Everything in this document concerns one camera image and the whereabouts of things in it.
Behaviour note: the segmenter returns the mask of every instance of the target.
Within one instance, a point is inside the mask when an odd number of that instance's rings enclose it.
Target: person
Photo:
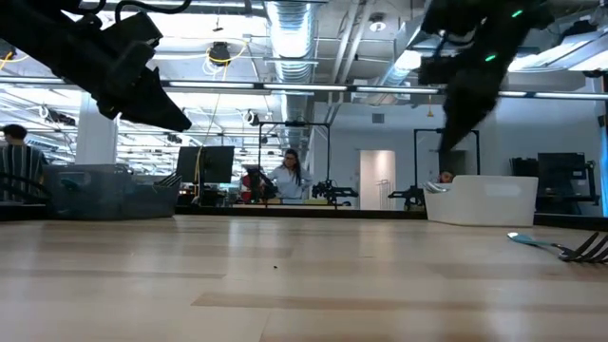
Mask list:
[[[48,162],[42,151],[26,145],[28,131],[21,125],[9,124],[2,128],[2,132],[8,145],[0,147],[0,172],[42,183],[43,165]],[[38,195],[37,189],[22,181],[2,180],[1,177],[0,181],[10,182],[13,187]],[[23,201],[7,191],[0,191],[0,200]]]
[[[280,199],[301,199],[304,191],[313,183],[313,177],[302,168],[297,152],[291,148],[285,152],[283,164],[273,170],[268,178],[275,181]]]
[[[440,183],[451,183],[453,180],[454,174],[450,171],[444,170],[441,174],[439,174]]]

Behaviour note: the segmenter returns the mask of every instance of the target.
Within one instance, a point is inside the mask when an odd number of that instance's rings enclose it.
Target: woman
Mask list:
[[[440,183],[451,183],[454,180],[454,174],[449,171],[444,171],[439,175]]]
[[[297,152],[288,149],[283,164],[268,175],[275,181],[280,199],[299,200],[304,191],[313,183],[311,174],[302,168]]]

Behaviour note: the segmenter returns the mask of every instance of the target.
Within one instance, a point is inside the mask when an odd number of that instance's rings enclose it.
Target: pillar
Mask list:
[[[116,163],[118,119],[109,120],[99,113],[97,102],[83,92],[76,138],[77,164]]]

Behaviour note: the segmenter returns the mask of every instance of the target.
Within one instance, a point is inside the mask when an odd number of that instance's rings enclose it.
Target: black monitor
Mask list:
[[[197,160],[205,183],[229,183],[235,158],[234,146],[181,147],[177,174],[182,182],[197,183]]]
[[[569,180],[584,181],[585,172],[584,153],[539,153],[539,176],[560,176]]]

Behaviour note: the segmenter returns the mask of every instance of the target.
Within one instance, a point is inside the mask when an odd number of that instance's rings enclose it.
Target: gray container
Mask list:
[[[124,165],[49,165],[45,186],[56,219],[155,219],[175,214],[180,183],[133,181]]]

